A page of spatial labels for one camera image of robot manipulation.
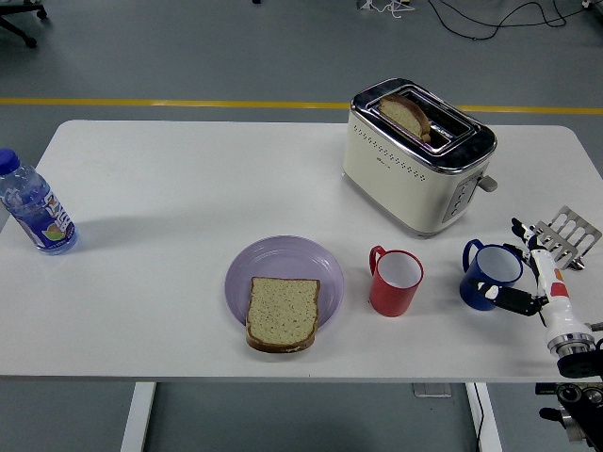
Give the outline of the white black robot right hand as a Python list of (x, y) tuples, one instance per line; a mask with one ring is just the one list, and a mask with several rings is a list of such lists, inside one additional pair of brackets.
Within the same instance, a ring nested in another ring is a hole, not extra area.
[(497, 306), (521, 315), (539, 315), (553, 355), (594, 349), (592, 332), (575, 319), (562, 273), (550, 252), (517, 218), (512, 219), (512, 232), (522, 240), (524, 249), (484, 245), (479, 239), (466, 243), (459, 286), (464, 302), (481, 311)]

